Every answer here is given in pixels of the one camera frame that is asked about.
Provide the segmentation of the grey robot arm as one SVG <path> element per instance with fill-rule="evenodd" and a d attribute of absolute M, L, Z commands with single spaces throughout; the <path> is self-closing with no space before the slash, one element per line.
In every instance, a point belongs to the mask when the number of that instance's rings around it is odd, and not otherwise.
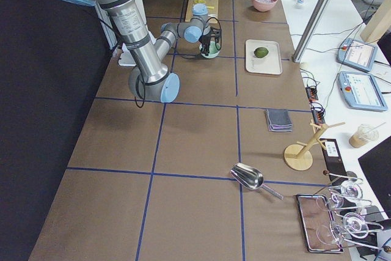
<path fill-rule="evenodd" d="M 161 103 L 173 102 L 180 90 L 180 79 L 163 64 L 172 45 L 184 38 L 190 43 L 202 42 L 204 52 L 209 51 L 211 27 L 208 9 L 198 3 L 192 8 L 192 18 L 187 23 L 167 23 L 161 35 L 153 41 L 150 37 L 136 0 L 63 0 L 82 6 L 98 4 L 114 24 L 135 61 L 128 84 L 132 94 L 140 100 Z"/>

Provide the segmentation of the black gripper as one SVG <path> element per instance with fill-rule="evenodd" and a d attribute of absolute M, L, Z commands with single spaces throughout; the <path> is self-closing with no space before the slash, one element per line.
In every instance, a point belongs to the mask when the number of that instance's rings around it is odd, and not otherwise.
<path fill-rule="evenodd" d="M 199 38 L 199 42 L 201 43 L 201 55 L 203 57 L 209 56 L 210 40 L 211 40 L 210 34 L 202 35 Z"/>

